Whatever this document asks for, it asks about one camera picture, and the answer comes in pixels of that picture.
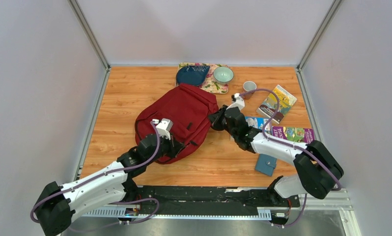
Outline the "blue treehouse book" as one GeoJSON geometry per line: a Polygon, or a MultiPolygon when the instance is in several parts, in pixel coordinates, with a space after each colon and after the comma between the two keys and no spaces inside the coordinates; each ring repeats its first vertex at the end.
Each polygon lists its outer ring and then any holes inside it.
{"type": "Polygon", "coordinates": [[[257,129],[263,129],[264,124],[268,121],[268,118],[262,117],[245,117],[246,122],[249,126],[257,129]]]}

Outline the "red student backpack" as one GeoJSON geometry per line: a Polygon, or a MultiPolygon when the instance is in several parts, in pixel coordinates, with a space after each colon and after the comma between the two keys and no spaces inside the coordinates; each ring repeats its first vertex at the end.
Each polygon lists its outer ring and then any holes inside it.
{"type": "Polygon", "coordinates": [[[196,86],[180,84],[169,90],[144,109],[135,121],[135,140],[139,144],[145,136],[154,133],[153,119],[169,119],[173,125],[170,134],[174,144],[184,148],[175,156],[165,155],[156,162],[171,164],[195,152],[204,142],[211,127],[208,116],[219,110],[216,96],[196,86]]]}

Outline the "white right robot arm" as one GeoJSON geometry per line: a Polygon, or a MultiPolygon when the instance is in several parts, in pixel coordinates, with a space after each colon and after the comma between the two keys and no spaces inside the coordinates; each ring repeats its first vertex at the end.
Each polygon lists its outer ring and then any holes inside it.
{"type": "Polygon", "coordinates": [[[290,142],[268,135],[249,126],[237,107],[223,106],[208,118],[214,130],[227,131],[240,149],[272,156],[295,167],[295,174],[280,176],[269,185],[268,200],[272,205],[280,206],[299,194],[324,199],[329,192],[342,189],[339,180],[344,171],[322,142],[290,142]]]}

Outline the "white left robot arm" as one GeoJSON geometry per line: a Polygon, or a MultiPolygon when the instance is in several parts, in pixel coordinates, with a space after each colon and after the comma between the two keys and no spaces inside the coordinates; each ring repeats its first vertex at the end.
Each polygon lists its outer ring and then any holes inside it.
{"type": "Polygon", "coordinates": [[[56,236],[83,214],[107,204],[137,204],[133,178],[161,157],[174,159],[185,145],[173,137],[149,134],[103,169],[71,183],[47,184],[30,212],[47,236],[56,236]]]}

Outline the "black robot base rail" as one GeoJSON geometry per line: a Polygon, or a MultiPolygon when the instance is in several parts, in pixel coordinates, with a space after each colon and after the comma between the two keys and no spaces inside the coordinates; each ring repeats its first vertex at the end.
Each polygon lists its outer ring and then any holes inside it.
{"type": "Polygon", "coordinates": [[[255,216],[260,207],[281,207],[284,216],[271,218],[282,224],[293,207],[300,207],[298,196],[281,198],[267,188],[150,186],[134,187],[123,201],[143,199],[141,214],[184,216],[255,216]]]}

